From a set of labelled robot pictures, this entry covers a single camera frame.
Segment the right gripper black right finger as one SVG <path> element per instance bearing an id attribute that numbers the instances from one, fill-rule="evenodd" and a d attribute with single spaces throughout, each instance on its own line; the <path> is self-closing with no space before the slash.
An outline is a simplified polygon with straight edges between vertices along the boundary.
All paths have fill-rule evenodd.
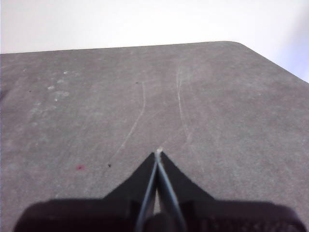
<path id="1" fill-rule="evenodd" d="M 187 232 L 300 232 L 302 221 L 284 205 L 218 200 L 191 181 L 164 152 L 159 153 L 159 189 L 166 211 Z"/>

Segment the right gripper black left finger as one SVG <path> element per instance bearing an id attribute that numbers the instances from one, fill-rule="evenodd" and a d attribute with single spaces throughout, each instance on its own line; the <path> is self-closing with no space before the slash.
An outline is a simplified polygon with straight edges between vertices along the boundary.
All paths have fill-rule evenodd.
<path id="1" fill-rule="evenodd" d="M 29 206 L 16 232 L 133 232 L 153 214 L 155 155 L 103 198 L 52 199 Z"/>

